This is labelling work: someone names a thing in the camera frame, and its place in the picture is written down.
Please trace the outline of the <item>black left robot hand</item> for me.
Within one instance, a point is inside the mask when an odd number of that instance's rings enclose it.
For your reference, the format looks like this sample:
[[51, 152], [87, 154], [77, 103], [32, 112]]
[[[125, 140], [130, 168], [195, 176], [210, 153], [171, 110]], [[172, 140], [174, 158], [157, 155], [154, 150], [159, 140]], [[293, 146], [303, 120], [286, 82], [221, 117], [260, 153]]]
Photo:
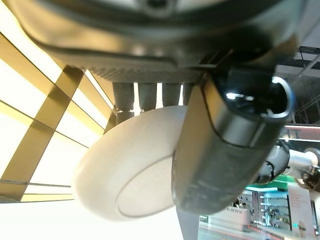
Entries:
[[79, 162], [76, 197], [113, 221], [223, 210], [294, 109], [276, 66], [305, 0], [8, 0], [36, 46], [113, 84], [117, 124]]

